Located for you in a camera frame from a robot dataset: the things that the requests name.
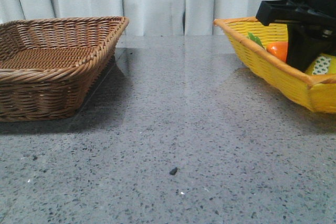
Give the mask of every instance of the yellow wicker basket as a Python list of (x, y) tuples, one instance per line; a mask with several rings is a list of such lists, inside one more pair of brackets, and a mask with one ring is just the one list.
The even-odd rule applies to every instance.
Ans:
[(67, 118), (114, 54), (126, 17), (0, 25), (0, 122)]
[(336, 113), (336, 74), (307, 75), (247, 38), (251, 32), (264, 45), (287, 41), (286, 25), (263, 26), (255, 17), (216, 19), (214, 24), (223, 29), (239, 59), (287, 98), (313, 112)]

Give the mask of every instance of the black speck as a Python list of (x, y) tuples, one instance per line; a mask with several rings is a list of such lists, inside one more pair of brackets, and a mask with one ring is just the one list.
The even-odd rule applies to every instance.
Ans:
[(175, 167), (174, 169), (172, 169), (172, 170), (169, 172), (169, 174), (170, 174), (170, 175), (175, 175), (175, 174), (177, 173), (177, 170), (178, 170), (178, 168)]

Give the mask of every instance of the brown wicker basket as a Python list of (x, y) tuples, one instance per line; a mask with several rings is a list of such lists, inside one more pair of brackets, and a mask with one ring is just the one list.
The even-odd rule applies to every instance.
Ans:
[(126, 17), (0, 25), (0, 121), (72, 116), (113, 56)]

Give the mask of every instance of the speckled countertop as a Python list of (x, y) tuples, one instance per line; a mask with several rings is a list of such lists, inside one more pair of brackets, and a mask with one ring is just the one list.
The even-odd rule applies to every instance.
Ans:
[(115, 56), (75, 116), (0, 123), (1, 224), (336, 223), (336, 116), (225, 36), (122, 36)]

